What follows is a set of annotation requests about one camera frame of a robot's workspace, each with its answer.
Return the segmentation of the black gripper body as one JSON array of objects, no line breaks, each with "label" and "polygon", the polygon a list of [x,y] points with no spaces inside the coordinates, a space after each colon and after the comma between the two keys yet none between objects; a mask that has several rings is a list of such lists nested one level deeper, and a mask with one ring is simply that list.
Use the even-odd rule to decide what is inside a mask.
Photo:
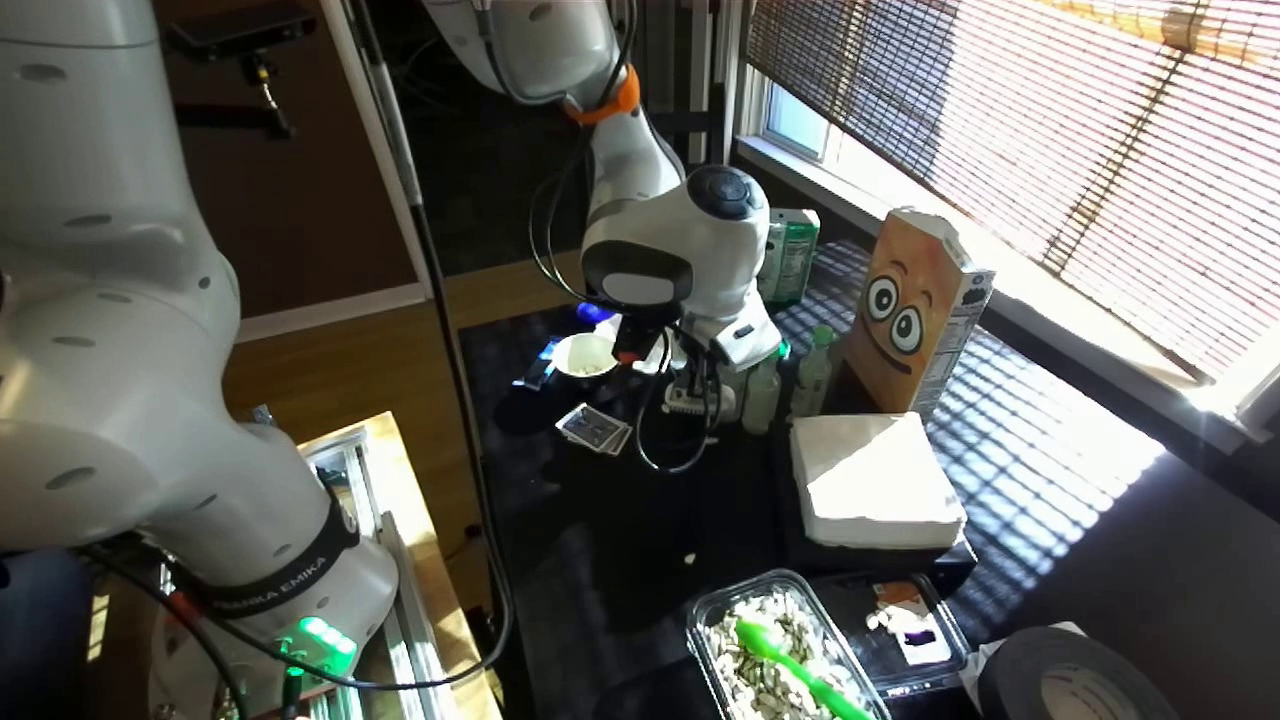
[{"label": "black gripper body", "polygon": [[679,322],[661,329],[634,371],[661,383],[664,413],[706,414],[710,424],[740,420],[740,371]]}]

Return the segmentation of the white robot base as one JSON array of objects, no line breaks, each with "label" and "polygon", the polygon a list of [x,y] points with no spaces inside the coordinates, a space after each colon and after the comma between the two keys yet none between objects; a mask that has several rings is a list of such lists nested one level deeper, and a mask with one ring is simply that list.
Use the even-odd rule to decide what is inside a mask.
[{"label": "white robot base", "polygon": [[143,587],[195,640],[232,720],[447,720],[416,530],[333,506],[279,577],[207,587],[154,556]]}]

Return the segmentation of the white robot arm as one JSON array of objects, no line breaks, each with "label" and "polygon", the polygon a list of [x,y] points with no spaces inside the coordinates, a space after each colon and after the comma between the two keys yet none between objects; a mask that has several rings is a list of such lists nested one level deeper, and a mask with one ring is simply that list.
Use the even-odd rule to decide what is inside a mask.
[{"label": "white robot arm", "polygon": [[[780,339],[766,196],[641,106],[619,0],[416,0],[487,92],[564,106],[580,287],[647,356]],[[368,640],[397,558],[301,446],[225,401],[242,339],[426,290],[416,154],[357,0],[0,0],[0,553],[141,534],[262,640]]]}]

